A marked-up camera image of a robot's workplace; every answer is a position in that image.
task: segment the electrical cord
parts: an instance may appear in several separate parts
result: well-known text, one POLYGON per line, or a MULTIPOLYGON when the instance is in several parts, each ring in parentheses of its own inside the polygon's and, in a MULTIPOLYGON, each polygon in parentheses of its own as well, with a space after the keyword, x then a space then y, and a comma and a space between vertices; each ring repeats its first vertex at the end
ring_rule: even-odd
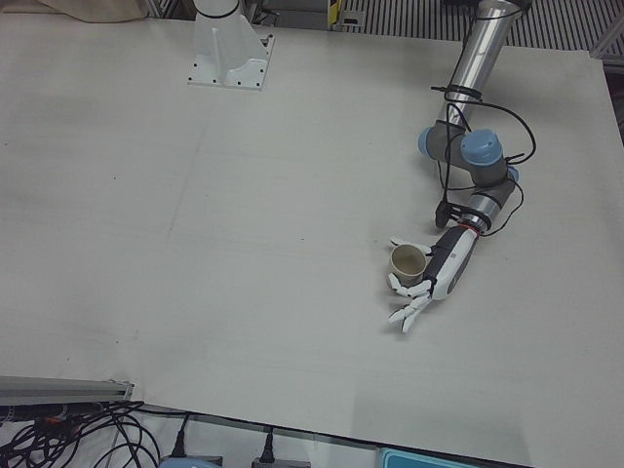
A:
POLYGON ((264 450, 262 456, 258 460, 260 463, 273 463, 275 462, 275 455, 273 454, 273 428, 269 427, 269 432, 266 435, 264 441, 264 450))
POLYGON ((184 450, 184 428, 186 427, 186 423, 188 419, 191 417, 191 413, 188 412, 182 421, 182 425, 177 431, 177 436, 175 437, 174 449, 172 450, 172 454, 169 455, 171 458, 185 458, 186 451, 184 450))
POLYGON ((102 411, 90 415, 72 415, 66 419, 39 418, 20 429, 14 438, 0 447, 2 468, 65 468, 74 459, 81 442, 107 428, 115 428, 122 436, 122 443, 115 445, 96 462, 98 467, 107 456, 126 449, 130 458, 123 468, 134 464, 143 468, 141 459, 148 459, 147 466, 158 467, 160 449, 154 438, 139 421, 131 415, 143 402, 104 404, 102 411), (133 440, 130 430, 136 431, 133 440))

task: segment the blue joint cap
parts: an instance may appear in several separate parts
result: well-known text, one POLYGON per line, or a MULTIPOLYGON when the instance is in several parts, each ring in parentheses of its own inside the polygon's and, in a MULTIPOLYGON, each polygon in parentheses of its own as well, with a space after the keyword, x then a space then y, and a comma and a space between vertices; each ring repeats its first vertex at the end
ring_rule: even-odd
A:
POLYGON ((429 137, 429 132, 431 132, 431 129, 433 129, 433 127, 427 127, 425 130, 422 131, 422 133, 418 137, 418 150, 422 154, 430 158, 431 158, 431 155, 429 154, 429 151, 427 151, 427 137, 429 137))
POLYGON ((507 171, 509 171, 509 174, 511 175, 511 177, 514 178, 514 181, 520 180, 520 173, 518 172, 516 168, 514 168, 513 166, 509 166, 507 168, 507 171))
POLYGON ((461 141, 461 155, 467 163, 486 168, 503 157, 503 147, 492 130, 475 130, 461 141))

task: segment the silver arm segment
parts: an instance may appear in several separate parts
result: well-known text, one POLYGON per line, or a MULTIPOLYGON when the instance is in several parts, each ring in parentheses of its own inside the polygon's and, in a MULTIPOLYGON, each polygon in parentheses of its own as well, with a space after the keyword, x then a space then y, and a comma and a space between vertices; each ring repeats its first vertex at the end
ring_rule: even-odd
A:
MULTIPOLYGON (((468 38, 463 54, 459 58, 450 83, 454 86, 473 90, 479 94, 494 68, 500 50, 505 44, 512 24, 518 18, 521 6, 507 0, 482 0, 477 10, 478 18, 499 18, 477 20, 472 33, 468 38)), ((448 97, 457 100, 475 100, 460 92, 448 93, 448 97)), ((470 119, 473 106, 457 104, 466 119, 470 119)), ((438 115, 438 120, 447 120, 447 106, 444 105, 438 115)), ((449 122, 463 127, 459 112, 450 110, 449 122)))

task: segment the gray floor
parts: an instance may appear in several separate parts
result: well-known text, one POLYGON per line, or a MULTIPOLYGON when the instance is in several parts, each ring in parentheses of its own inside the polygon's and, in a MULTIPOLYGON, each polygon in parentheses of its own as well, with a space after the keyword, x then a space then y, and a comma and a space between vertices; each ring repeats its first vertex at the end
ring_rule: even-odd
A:
MULTIPOLYGON (((366 34, 457 41, 468 22, 465 8, 445 6, 443 0, 346 0, 343 10, 365 12, 362 27, 345 30, 366 34)), ((507 44, 589 50, 622 10, 622 0, 534 0, 507 44)), ((624 40, 610 52, 624 55, 624 40)))

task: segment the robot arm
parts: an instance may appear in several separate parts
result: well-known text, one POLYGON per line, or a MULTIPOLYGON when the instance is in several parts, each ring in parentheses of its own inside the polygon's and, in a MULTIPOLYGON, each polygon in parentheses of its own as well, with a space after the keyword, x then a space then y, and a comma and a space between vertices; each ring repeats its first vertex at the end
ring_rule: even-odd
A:
POLYGON ((446 198, 436 209, 436 225, 451 227, 430 248, 431 259, 420 284, 406 287, 391 273, 389 283, 395 293, 412 299, 389 318, 403 321, 407 332, 419 312, 433 300, 446 298, 455 287, 479 237, 492 222, 517 185, 518 172, 503 158, 503 149, 492 130, 467 133, 471 102, 481 99, 483 86, 507 38, 514 20, 530 6, 531 0, 482 0, 474 28, 459 58, 450 84, 443 90, 445 103, 433 127, 418 139, 420 152, 431 159, 468 171, 475 190, 465 206, 446 198))

